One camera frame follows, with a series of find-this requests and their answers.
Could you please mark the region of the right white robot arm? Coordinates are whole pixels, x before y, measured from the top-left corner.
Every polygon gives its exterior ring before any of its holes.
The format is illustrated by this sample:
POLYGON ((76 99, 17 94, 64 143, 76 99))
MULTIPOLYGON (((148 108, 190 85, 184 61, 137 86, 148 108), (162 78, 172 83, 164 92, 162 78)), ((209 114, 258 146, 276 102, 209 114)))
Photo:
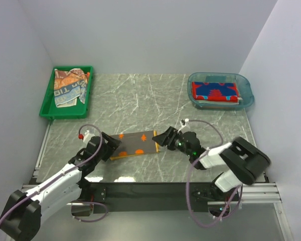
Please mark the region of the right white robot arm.
POLYGON ((204 148, 195 132, 182 133, 169 127, 152 140, 168 150, 178 150, 189 157, 197 170, 227 166, 210 185, 210 194, 215 200, 223 200, 228 192, 242 184, 252 185, 271 165, 270 158, 242 137, 213 148, 204 148))

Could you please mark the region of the orange yellow cloth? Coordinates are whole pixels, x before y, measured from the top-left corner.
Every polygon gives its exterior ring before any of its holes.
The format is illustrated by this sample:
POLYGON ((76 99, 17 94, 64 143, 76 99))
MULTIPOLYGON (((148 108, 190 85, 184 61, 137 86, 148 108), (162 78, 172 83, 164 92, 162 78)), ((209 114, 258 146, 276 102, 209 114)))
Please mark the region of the orange yellow cloth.
POLYGON ((159 145, 153 141, 153 137, 156 135, 157 131, 155 130, 112 135, 111 137, 121 141, 121 144, 110 159, 158 153, 159 145))

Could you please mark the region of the red blue patterned cloth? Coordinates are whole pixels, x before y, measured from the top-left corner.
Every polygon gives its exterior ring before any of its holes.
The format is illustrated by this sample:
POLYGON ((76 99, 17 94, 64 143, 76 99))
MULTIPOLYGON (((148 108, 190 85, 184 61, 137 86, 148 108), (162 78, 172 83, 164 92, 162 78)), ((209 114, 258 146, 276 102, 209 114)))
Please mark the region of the red blue patterned cloth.
POLYGON ((240 94, 235 83, 191 82, 191 93, 195 100, 213 102, 238 102, 240 94))

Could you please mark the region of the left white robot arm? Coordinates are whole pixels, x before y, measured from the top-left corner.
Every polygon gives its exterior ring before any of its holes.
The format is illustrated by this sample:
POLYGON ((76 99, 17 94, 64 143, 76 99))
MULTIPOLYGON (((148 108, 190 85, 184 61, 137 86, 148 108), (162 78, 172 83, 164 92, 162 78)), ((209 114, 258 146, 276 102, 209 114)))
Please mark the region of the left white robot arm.
POLYGON ((13 192, 0 216, 0 230, 14 240, 32 240, 50 216, 71 202, 93 210, 91 183, 86 176, 100 161, 107 161, 121 141, 104 132, 99 136, 79 134, 86 147, 79 150, 68 163, 45 182, 22 192, 13 192))

